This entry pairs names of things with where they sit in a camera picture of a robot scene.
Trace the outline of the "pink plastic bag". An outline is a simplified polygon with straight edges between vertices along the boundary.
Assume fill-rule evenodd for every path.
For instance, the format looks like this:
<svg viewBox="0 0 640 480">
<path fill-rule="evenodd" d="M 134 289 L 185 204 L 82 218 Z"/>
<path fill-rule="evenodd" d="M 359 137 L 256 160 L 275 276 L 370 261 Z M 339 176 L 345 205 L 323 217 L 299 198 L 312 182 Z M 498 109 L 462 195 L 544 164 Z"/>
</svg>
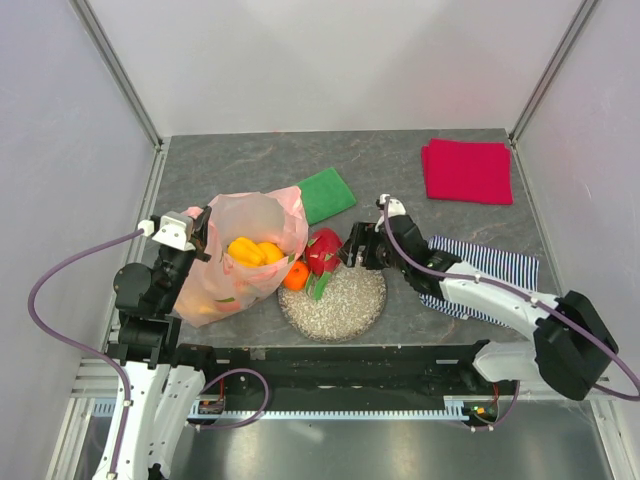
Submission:
<svg viewBox="0 0 640 480">
<path fill-rule="evenodd" d="M 209 206 L 206 253 L 210 260 L 193 263 L 174 306 L 194 327 L 234 315 L 274 293 L 304 253 L 308 240 L 297 186 L 266 194 L 220 194 Z M 244 266 L 227 252 L 238 237 L 273 243 L 284 257 L 261 267 Z"/>
</svg>

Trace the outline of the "round speckled plate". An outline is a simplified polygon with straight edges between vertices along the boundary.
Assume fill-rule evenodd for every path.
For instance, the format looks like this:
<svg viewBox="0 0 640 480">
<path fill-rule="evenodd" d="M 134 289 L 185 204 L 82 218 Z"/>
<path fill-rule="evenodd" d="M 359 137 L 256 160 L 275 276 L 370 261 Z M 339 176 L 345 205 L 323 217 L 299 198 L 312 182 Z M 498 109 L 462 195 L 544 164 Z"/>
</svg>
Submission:
<svg viewBox="0 0 640 480">
<path fill-rule="evenodd" d="M 319 300 L 285 287 L 277 294 L 285 318 L 299 333 L 317 342 L 340 343 L 362 335 L 377 321 L 386 304 L 387 284 L 380 271 L 341 266 Z"/>
</svg>

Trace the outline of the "yellow bell pepper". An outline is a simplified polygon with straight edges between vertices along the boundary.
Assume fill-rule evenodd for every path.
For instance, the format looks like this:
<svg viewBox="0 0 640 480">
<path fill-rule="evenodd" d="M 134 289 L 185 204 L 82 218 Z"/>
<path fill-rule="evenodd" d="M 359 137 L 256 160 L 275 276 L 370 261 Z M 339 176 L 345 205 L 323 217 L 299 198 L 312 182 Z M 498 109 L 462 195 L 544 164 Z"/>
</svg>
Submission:
<svg viewBox="0 0 640 480">
<path fill-rule="evenodd" d="M 238 237 L 233 240 L 227 248 L 227 253 L 234 260 L 245 266 L 259 267 L 264 264 L 262 250 L 256 243 L 246 237 Z"/>
</svg>

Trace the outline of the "orange tangerine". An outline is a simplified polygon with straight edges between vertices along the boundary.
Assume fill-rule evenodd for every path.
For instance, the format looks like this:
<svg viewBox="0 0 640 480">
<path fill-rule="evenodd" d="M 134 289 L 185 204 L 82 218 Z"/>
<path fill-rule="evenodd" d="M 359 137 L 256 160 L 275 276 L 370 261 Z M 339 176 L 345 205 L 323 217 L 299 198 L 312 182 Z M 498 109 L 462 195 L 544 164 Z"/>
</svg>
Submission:
<svg viewBox="0 0 640 480">
<path fill-rule="evenodd" d="M 292 291 L 301 291 L 306 287 L 310 270 L 304 261 L 296 261 L 289 273 L 284 278 L 282 284 Z"/>
</svg>

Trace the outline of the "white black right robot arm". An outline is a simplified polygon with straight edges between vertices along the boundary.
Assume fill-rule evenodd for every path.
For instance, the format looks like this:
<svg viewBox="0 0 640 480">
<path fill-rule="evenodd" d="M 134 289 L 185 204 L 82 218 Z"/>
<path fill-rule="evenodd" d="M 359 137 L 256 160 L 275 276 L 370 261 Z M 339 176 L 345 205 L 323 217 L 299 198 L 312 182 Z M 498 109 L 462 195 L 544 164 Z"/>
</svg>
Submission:
<svg viewBox="0 0 640 480">
<path fill-rule="evenodd" d="M 523 336 L 471 346 L 457 371 L 469 393 L 502 381 L 542 380 L 565 398 L 583 400 L 619 352 L 585 295 L 536 291 L 532 259 L 442 237 L 426 240 L 407 214 L 354 223 L 338 257 L 348 268 L 395 269 L 426 303 Z"/>
</svg>

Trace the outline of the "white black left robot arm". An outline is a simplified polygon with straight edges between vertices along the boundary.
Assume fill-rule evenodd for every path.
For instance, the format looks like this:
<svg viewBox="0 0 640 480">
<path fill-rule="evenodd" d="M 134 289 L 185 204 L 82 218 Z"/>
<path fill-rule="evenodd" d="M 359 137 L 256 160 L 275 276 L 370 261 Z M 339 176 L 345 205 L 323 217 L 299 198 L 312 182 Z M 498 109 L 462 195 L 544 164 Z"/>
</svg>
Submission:
<svg viewBox="0 0 640 480">
<path fill-rule="evenodd" d="M 113 289 L 120 329 L 107 357 L 125 373 L 96 479 L 167 479 L 178 440 L 199 393 L 219 382 L 207 346 L 181 344 L 172 311 L 195 261 L 207 262 L 210 208 L 195 217 L 169 212 L 140 223 L 159 245 L 153 265 L 129 263 Z"/>
</svg>

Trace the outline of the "red dragon fruit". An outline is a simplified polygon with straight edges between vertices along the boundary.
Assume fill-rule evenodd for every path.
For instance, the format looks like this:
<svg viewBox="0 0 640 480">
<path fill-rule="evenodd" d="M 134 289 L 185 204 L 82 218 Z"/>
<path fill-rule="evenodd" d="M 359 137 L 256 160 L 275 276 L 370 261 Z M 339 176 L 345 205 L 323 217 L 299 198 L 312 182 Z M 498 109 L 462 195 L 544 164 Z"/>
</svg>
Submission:
<svg viewBox="0 0 640 480">
<path fill-rule="evenodd" d="M 309 268 L 305 292 L 311 299 L 322 298 L 334 271 L 341 264 L 338 251 L 342 245 L 338 234 L 330 228 L 321 228 L 310 236 L 304 259 Z"/>
</svg>

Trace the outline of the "green cloth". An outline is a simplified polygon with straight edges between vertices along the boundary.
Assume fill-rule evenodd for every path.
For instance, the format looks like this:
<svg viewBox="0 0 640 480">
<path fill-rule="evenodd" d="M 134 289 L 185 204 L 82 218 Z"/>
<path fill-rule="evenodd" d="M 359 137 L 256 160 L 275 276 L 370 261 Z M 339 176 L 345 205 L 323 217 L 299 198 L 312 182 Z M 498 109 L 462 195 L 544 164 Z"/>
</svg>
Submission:
<svg viewBox="0 0 640 480">
<path fill-rule="evenodd" d="M 300 181 L 297 186 L 309 225 L 318 224 L 357 204 L 353 192 L 334 167 Z"/>
</svg>

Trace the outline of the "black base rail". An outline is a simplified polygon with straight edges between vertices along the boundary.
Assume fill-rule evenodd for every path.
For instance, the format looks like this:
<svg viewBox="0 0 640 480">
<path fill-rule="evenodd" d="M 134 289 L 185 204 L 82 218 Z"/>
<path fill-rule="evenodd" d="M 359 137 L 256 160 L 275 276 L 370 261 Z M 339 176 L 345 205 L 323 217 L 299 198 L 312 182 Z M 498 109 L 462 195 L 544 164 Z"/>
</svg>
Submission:
<svg viewBox="0 0 640 480">
<path fill-rule="evenodd" d="M 512 381 L 490 382 L 472 370 L 467 346 L 311 346 L 217 348 L 205 376 L 226 377 L 205 392 L 224 409 L 423 410 L 447 397 L 503 400 Z"/>
</svg>

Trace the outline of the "red cloth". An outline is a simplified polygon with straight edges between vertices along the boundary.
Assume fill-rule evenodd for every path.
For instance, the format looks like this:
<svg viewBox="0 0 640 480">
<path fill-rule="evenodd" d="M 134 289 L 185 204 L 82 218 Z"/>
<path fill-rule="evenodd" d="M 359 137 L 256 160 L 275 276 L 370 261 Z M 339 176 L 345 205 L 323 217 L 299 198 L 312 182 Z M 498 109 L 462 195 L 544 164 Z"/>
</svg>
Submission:
<svg viewBox="0 0 640 480">
<path fill-rule="evenodd" d="M 432 139 L 421 149 L 426 196 L 512 205 L 511 153 L 503 143 Z"/>
</svg>

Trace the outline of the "blue white striped cloth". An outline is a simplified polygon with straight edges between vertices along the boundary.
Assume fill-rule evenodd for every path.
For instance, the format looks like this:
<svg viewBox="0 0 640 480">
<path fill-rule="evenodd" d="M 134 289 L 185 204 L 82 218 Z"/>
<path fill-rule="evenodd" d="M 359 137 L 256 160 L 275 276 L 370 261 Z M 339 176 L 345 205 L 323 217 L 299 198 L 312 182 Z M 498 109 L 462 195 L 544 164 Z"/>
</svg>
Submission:
<svg viewBox="0 0 640 480">
<path fill-rule="evenodd" d="M 511 283 L 522 289 L 538 290 L 539 261 L 535 257 L 455 240 L 444 236 L 432 236 L 427 241 L 427 244 L 430 249 L 442 250 L 459 256 L 474 268 L 501 281 Z M 508 328 L 508 325 L 504 322 L 482 311 L 426 294 L 420 294 L 419 298 L 425 307 L 447 316 L 461 320 L 473 318 Z"/>
</svg>

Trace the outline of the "yellow lemon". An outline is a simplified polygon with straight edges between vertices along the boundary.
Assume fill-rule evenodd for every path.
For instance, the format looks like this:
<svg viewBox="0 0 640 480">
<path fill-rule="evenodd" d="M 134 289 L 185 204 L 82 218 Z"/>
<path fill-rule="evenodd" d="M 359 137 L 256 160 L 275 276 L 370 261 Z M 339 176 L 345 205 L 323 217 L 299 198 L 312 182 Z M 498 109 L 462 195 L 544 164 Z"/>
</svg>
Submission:
<svg viewBox="0 0 640 480">
<path fill-rule="evenodd" d="M 274 243 L 260 242 L 257 244 L 257 247 L 264 256 L 265 265 L 274 264 L 285 257 L 285 254 L 282 252 L 282 250 Z"/>
</svg>

